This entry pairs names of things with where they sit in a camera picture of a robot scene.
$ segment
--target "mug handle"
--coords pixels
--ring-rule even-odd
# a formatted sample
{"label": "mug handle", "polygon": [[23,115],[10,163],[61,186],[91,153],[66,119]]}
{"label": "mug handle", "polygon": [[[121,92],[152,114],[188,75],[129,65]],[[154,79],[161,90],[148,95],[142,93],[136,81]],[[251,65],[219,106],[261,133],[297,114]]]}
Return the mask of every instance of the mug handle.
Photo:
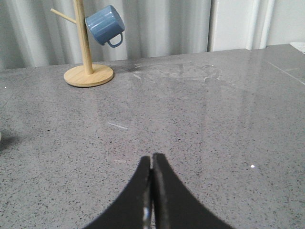
{"label": "mug handle", "polygon": [[107,41],[107,42],[108,42],[109,46],[112,47],[112,48],[118,47],[123,42],[123,33],[121,33],[121,41],[119,43],[111,44],[110,41]]}

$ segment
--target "blue mug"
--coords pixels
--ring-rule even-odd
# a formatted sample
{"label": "blue mug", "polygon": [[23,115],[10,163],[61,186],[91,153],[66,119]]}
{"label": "blue mug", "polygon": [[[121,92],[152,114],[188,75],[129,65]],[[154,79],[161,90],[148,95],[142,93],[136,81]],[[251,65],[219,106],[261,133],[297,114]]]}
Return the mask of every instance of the blue mug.
{"label": "blue mug", "polygon": [[[112,48],[122,44],[122,32],[125,30],[125,26],[112,5],[106,6],[92,16],[87,17],[85,21],[88,29],[99,44],[104,45],[107,42]],[[121,41],[117,44],[111,44],[110,40],[119,34],[121,35]]]}

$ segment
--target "speckled stone countertop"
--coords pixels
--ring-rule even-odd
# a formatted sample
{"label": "speckled stone countertop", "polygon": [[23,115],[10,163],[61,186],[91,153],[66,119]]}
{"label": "speckled stone countertop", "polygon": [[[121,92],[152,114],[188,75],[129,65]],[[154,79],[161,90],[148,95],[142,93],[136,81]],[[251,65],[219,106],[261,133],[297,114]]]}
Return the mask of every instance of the speckled stone countertop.
{"label": "speckled stone countertop", "polygon": [[305,55],[290,45],[0,72],[0,228],[82,228],[164,153],[237,229],[305,228]]}

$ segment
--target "wooden stand base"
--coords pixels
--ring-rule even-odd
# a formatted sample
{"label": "wooden stand base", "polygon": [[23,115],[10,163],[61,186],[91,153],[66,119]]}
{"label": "wooden stand base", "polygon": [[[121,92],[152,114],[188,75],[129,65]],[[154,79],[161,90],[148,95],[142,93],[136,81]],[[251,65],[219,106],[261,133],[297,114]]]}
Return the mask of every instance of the wooden stand base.
{"label": "wooden stand base", "polygon": [[112,68],[101,64],[93,64],[92,67],[91,75],[85,73],[83,65],[69,69],[64,75],[65,81],[75,87],[94,87],[113,78]]}

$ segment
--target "wooden mug tree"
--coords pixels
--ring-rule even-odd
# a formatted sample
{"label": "wooden mug tree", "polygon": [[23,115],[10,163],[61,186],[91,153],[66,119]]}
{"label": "wooden mug tree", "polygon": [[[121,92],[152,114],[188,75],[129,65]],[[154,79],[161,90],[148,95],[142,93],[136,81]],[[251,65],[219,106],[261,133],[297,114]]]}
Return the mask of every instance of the wooden mug tree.
{"label": "wooden mug tree", "polygon": [[92,64],[82,0],[74,0],[76,20],[57,10],[51,9],[51,11],[76,24],[80,39],[83,65],[69,69],[64,74],[65,81],[76,87],[93,87],[110,81],[113,78],[113,70],[110,67]]}

